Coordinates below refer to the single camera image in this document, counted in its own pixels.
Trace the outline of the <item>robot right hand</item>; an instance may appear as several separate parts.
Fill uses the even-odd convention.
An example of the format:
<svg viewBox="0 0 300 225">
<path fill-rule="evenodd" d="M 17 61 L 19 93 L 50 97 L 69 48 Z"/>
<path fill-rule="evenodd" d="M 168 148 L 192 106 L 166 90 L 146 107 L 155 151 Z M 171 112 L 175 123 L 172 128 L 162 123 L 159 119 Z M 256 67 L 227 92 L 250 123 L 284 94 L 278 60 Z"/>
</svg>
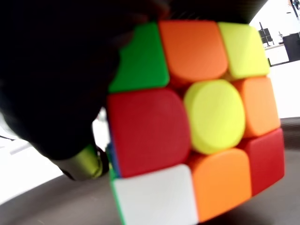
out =
<svg viewBox="0 0 300 225">
<path fill-rule="evenodd" d="M 72 180 L 106 174 L 92 123 L 137 25 L 184 15 L 249 23 L 263 0 L 3 0 L 0 112 Z"/>
</svg>

